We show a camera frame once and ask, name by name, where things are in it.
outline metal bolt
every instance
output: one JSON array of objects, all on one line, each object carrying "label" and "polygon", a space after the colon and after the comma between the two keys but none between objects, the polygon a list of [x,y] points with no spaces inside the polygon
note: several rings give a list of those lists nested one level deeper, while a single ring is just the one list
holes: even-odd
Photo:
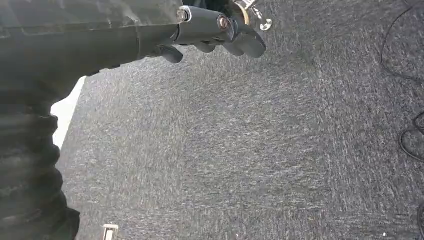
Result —
[{"label": "metal bolt", "polygon": [[185,10],[178,10],[176,12],[176,17],[179,21],[185,22],[189,19],[189,14]]},{"label": "metal bolt", "polygon": [[218,26],[221,30],[227,30],[230,26],[230,22],[225,16],[220,16],[218,18]]}]

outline black wire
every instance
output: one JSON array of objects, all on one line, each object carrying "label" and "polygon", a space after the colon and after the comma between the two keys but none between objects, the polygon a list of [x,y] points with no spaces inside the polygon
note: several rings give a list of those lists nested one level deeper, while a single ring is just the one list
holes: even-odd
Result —
[{"label": "black wire", "polygon": [[[413,81],[417,81],[420,82],[421,79],[418,77],[414,77],[414,76],[409,76],[409,75],[405,75],[402,73],[398,73],[395,72],[391,69],[389,69],[383,61],[383,52],[384,52],[384,48],[386,46],[387,43],[387,39],[389,37],[390,31],[392,30],[393,26],[395,25],[395,23],[406,13],[408,13],[409,11],[411,11],[414,8],[414,5],[411,5],[407,2],[407,0],[403,0],[403,2],[405,3],[405,5],[407,6],[407,9],[405,11],[403,11],[399,16],[397,16],[394,21],[390,24],[385,36],[384,36],[384,40],[383,40],[383,44],[381,46],[381,51],[380,51],[380,64],[382,66],[382,68],[390,73],[391,75],[395,76],[395,77],[399,77],[399,78],[403,78],[406,80],[413,80]],[[424,158],[421,156],[418,156],[417,154],[414,154],[412,151],[410,151],[404,144],[404,137],[405,134],[407,133],[416,133],[419,132],[424,136],[424,126],[420,126],[418,124],[418,120],[424,116],[424,111],[421,112],[420,114],[418,114],[413,120],[412,120],[412,125],[414,126],[414,128],[409,128],[404,130],[400,135],[399,135],[399,145],[400,148],[402,149],[403,152],[405,152],[409,157],[411,157],[412,159],[424,163]],[[418,229],[419,229],[419,234],[420,234],[420,240],[424,240],[424,225],[423,225],[423,214],[424,214],[424,202],[422,202],[418,209],[417,209],[417,213],[416,213],[416,223],[418,225]]]},{"label": "black wire", "polygon": [[421,240],[424,240],[423,213],[424,213],[424,202],[419,205],[416,211],[416,223],[418,224]]},{"label": "black wire", "polygon": [[409,11],[411,11],[413,8],[414,8],[414,6],[412,5],[409,5],[409,3],[408,2],[406,2],[405,0],[403,0],[404,2],[405,2],[405,4],[407,5],[407,6],[409,6],[405,11],[403,11],[399,16],[397,16],[396,17],[396,19],[394,19],[394,21],[390,24],[390,26],[388,27],[388,30],[387,30],[387,32],[386,32],[386,34],[385,34],[385,36],[384,36],[384,40],[383,40],[383,44],[381,45],[381,50],[380,50],[380,64],[381,64],[381,67],[386,71],[386,72],[388,72],[388,73],[390,73],[391,75],[393,75],[393,76],[395,76],[395,77],[399,77],[399,78],[403,78],[403,79],[406,79],[406,80],[414,80],[414,81],[417,81],[417,82],[419,82],[419,81],[421,81],[421,79],[419,79],[418,77],[414,77],[414,76],[409,76],[409,75],[405,75],[405,74],[402,74],[402,73],[398,73],[398,72],[395,72],[395,71],[393,71],[393,70],[391,70],[390,68],[388,68],[385,64],[384,64],[384,61],[383,61],[383,53],[384,53],[384,48],[385,48],[385,46],[386,46],[386,43],[387,43],[387,39],[389,38],[389,34],[390,34],[390,31],[392,30],[392,28],[393,28],[393,26],[395,25],[395,23],[403,16],[403,15],[405,15],[407,12],[409,12]]}]

